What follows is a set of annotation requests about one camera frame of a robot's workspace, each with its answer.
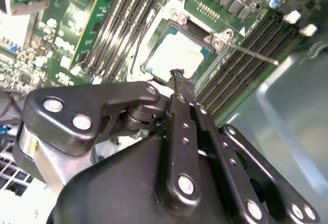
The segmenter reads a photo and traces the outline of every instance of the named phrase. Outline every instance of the ram slot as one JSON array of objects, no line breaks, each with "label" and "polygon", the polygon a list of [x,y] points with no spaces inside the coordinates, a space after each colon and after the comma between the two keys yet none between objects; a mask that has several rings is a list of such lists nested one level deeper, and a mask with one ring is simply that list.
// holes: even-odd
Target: ram slot
[{"label": "ram slot", "polygon": [[123,17],[117,17],[115,26],[110,32],[109,44],[106,45],[99,56],[100,59],[106,59],[106,61],[96,66],[94,72],[96,75],[103,75],[111,70],[122,43],[128,40],[129,36],[127,32],[131,27],[131,19],[133,18],[137,21],[135,15],[140,13],[142,6],[146,2],[147,0],[133,0],[133,5],[129,7],[127,13],[125,13]]},{"label": "ram slot", "polygon": [[89,69],[92,71],[94,66],[97,66],[103,59],[99,58],[101,50],[108,44],[108,35],[112,30],[114,19],[117,15],[126,7],[129,6],[130,0],[114,0],[112,8],[108,13],[104,25],[100,30],[97,40],[94,43],[92,50],[90,51],[86,62]]},{"label": "ram slot", "polygon": [[[274,18],[267,17],[264,18],[260,24],[253,30],[253,33],[247,37],[247,39],[242,43],[242,47],[251,49],[270,28],[274,28],[277,22]],[[236,65],[240,63],[242,58],[245,56],[244,53],[240,51],[235,51],[228,59],[228,61],[221,66],[220,70],[215,74],[215,76],[207,83],[201,93],[198,95],[198,101],[202,104],[209,95],[211,95],[216,87],[234,71]]]},{"label": "ram slot", "polygon": [[[262,37],[259,37],[259,40],[261,42],[265,42],[264,45],[256,44],[253,45],[250,49],[255,51],[255,52],[260,52],[263,47],[269,43],[269,41],[276,35],[277,29],[272,26],[268,28],[267,31],[264,31],[264,35]],[[203,105],[206,107],[211,107],[213,102],[215,101],[215,98],[218,96],[221,96],[223,92],[228,90],[230,88],[230,85],[235,81],[236,78],[245,70],[245,68],[250,65],[252,62],[258,61],[258,59],[250,58],[249,55],[243,54],[243,57],[239,58],[233,67],[231,67],[227,73],[224,73],[223,77],[219,79],[215,90],[212,93],[209,93],[207,95],[207,98],[202,102]]]},{"label": "ram slot", "polygon": [[111,57],[114,58],[114,56],[118,53],[120,48],[122,48],[122,51],[120,52],[120,57],[113,65],[113,68],[112,66],[107,66],[105,69],[105,77],[108,79],[109,82],[112,82],[115,76],[120,71],[128,53],[130,52],[136,40],[138,39],[140,29],[143,26],[146,26],[147,17],[150,11],[157,5],[157,3],[158,0],[147,0],[146,6],[142,4],[142,7],[140,8],[141,13],[135,14],[134,15],[135,18],[132,17],[131,20],[129,21],[129,24],[126,26],[125,34],[123,36],[123,38],[125,38],[127,35],[130,35],[129,39],[127,40],[126,44],[123,45],[123,47],[120,46],[116,48],[116,51],[112,52]]},{"label": "ram slot", "polygon": [[[278,57],[295,39],[296,34],[297,31],[283,29],[283,31],[276,34],[276,37],[271,40],[270,44],[261,51],[261,54],[268,55],[272,58]],[[230,86],[229,90],[216,98],[211,107],[208,107],[210,113],[215,118],[222,114],[222,112],[224,112],[226,108],[228,108],[244,91],[246,91],[249,86],[257,81],[257,78],[268,66],[268,63],[260,61],[257,62],[255,66],[251,65],[250,67],[247,67],[244,74],[240,76],[239,81]]]}]

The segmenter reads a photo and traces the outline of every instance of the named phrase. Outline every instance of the green circuit board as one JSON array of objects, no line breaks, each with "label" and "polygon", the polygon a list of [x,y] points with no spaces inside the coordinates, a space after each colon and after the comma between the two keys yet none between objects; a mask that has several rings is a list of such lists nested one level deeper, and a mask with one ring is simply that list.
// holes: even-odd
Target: green circuit board
[{"label": "green circuit board", "polygon": [[[152,10],[151,19],[154,19],[168,1],[51,0],[49,8],[37,14],[30,47],[9,51],[11,42],[1,39],[0,33],[0,74],[4,76],[0,76],[2,87],[29,92],[46,86],[93,83],[98,76],[101,76],[102,82],[126,81],[134,54],[133,46],[148,14]],[[319,24],[326,18],[324,13],[318,13],[324,8],[326,0],[278,1],[279,6],[288,5],[313,23]],[[268,0],[186,0],[184,9],[212,32],[232,29],[232,43],[241,45],[268,13],[269,6]],[[106,42],[112,37],[111,33],[114,38],[117,36],[116,41]],[[156,29],[152,40],[158,40],[161,34],[161,28]],[[283,60],[301,41],[295,39],[277,59]],[[201,62],[194,73],[200,80],[197,93],[208,85],[233,52],[229,48],[222,55],[214,52]],[[263,71],[257,83],[274,69],[272,66]],[[244,97],[241,95],[227,112]]]}]

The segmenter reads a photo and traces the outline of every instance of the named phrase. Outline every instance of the expansion slot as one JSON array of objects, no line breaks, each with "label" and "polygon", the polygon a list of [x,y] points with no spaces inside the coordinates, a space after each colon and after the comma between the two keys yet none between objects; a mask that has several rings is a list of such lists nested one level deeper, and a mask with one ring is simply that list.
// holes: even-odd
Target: expansion slot
[{"label": "expansion slot", "polygon": [[[276,58],[288,47],[297,31],[284,25],[279,15],[268,13],[242,46]],[[235,51],[199,94],[198,101],[217,117],[256,82],[268,66],[268,63],[253,56]]]},{"label": "expansion slot", "polygon": [[88,18],[88,23],[77,44],[72,61],[73,64],[82,64],[85,62],[111,9],[113,1],[114,0],[95,0]]}]

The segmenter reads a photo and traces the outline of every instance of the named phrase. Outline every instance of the bolt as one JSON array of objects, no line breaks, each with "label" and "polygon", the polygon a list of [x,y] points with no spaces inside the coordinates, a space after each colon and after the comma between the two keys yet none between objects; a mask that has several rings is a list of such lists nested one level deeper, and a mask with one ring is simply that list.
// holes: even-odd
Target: bolt
[{"label": "bolt", "polygon": [[201,113],[203,113],[204,115],[206,115],[206,114],[207,114],[207,111],[206,111],[206,109],[204,109],[203,107],[200,107],[200,111],[201,111]]},{"label": "bolt", "polygon": [[186,130],[188,130],[188,129],[190,128],[190,126],[189,126],[187,123],[183,123],[182,126],[183,126],[183,128],[186,129]]},{"label": "bolt", "polygon": [[155,88],[153,88],[152,86],[148,86],[148,87],[147,87],[147,91],[148,91],[149,93],[151,93],[151,94],[156,94],[156,90],[155,90]]},{"label": "bolt", "polygon": [[247,202],[247,208],[250,212],[250,214],[255,218],[255,219],[258,219],[258,220],[261,220],[262,219],[262,212],[261,212],[261,209],[260,207],[254,203],[253,201],[248,201]]},{"label": "bolt", "polygon": [[73,124],[81,130],[88,130],[91,128],[92,122],[86,115],[77,115],[73,118]]},{"label": "bolt", "polygon": [[233,128],[228,128],[229,132],[233,135],[236,135],[236,131]]},{"label": "bolt", "polygon": [[316,219],[315,214],[313,213],[313,211],[310,209],[309,206],[304,205],[304,210],[305,210],[307,216],[308,216],[310,219],[312,219],[312,220],[315,220],[315,219]]},{"label": "bolt", "polygon": [[181,95],[181,94],[178,94],[178,100],[181,102],[181,103],[185,103],[186,101],[185,101],[185,98]]},{"label": "bolt", "polygon": [[189,139],[187,139],[186,137],[184,137],[182,139],[182,142],[183,142],[184,145],[188,145],[189,144]]},{"label": "bolt", "polygon": [[297,207],[295,204],[292,204],[292,210],[297,218],[303,220],[304,216],[302,211],[299,209],[299,207]]},{"label": "bolt", "polygon": [[49,98],[43,102],[46,110],[51,112],[59,112],[63,109],[64,105],[61,101],[55,98]]},{"label": "bolt", "polygon": [[193,194],[195,191],[194,183],[192,182],[192,180],[189,177],[187,177],[185,175],[179,176],[178,184],[179,184],[180,189],[188,195]]}]

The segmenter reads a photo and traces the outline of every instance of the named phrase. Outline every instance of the black ram slot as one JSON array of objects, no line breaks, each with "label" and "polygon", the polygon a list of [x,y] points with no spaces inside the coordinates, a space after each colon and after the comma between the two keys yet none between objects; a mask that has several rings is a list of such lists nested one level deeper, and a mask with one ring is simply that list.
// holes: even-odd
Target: black ram slot
[{"label": "black ram slot", "polygon": [[[267,54],[272,58],[278,57],[295,39],[295,33],[290,30],[279,33],[273,38],[271,44],[265,48],[263,54]],[[268,63],[261,61],[252,70],[247,68],[243,79],[239,79],[240,81],[231,86],[227,93],[215,100],[212,107],[209,108],[210,113],[215,118],[219,117],[249,86],[257,81],[257,78],[268,66]]]}]

